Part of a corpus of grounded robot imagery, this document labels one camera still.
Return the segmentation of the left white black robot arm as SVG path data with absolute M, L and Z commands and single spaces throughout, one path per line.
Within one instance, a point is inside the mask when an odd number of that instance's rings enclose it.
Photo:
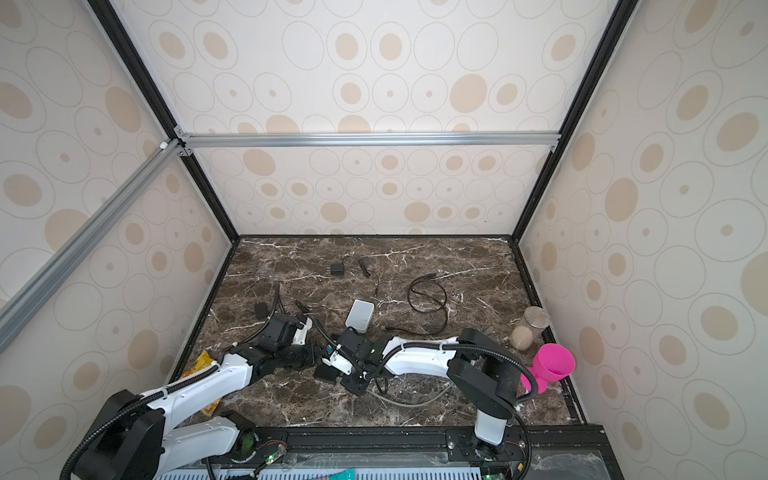
M 316 364 L 310 318 L 275 310 L 255 334 L 221 359 L 165 386 L 134 394 L 121 390 L 104 404 L 65 460 L 60 478 L 155 479 L 200 458 L 233 450 L 251 426 L 238 415 L 184 426 L 196 412 L 278 369 Z

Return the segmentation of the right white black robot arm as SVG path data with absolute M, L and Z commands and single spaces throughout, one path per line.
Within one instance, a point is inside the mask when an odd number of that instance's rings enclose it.
M 316 378 L 338 382 L 356 396 L 391 377 L 447 379 L 475 406 L 474 436 L 489 446 L 503 443 L 516 407 L 535 398 L 543 385 L 516 355 L 473 328 L 442 340 L 391 337 L 379 342 L 351 327 L 335 337 L 316 321 L 312 328 L 326 343 Z

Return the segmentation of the pink funnel cup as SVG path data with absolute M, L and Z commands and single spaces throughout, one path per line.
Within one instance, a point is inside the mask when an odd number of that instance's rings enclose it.
M 574 372 L 576 361 L 571 352 L 556 343 L 544 344 L 536 353 L 529 368 L 537 387 L 537 394 L 544 393 L 550 383 L 559 382 Z

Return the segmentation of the white network switch box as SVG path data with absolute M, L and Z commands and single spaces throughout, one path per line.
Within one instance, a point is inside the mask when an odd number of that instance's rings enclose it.
M 367 332 L 374 313 L 374 305 L 363 300 L 355 300 L 347 315 L 345 326 L 356 332 Z

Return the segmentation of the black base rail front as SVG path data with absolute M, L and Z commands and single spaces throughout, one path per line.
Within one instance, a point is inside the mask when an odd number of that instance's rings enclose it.
M 483 446 L 469 427 L 195 427 L 108 441 L 108 479 L 620 479 L 604 428 L 512 426 Z

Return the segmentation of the horizontal aluminium rail back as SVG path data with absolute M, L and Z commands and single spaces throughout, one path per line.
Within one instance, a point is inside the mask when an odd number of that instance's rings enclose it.
M 174 139 L 184 151 L 199 150 L 334 150 L 459 147 L 541 147 L 554 151 L 555 131 L 368 132 L 368 133 L 189 133 Z

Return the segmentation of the diagonal aluminium rail left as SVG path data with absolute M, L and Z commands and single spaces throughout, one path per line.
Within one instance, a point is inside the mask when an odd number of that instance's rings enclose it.
M 156 150 L 132 176 L 82 225 L 1 310 L 1 349 L 6 350 L 64 281 L 119 222 L 159 175 L 182 151 L 173 139 Z

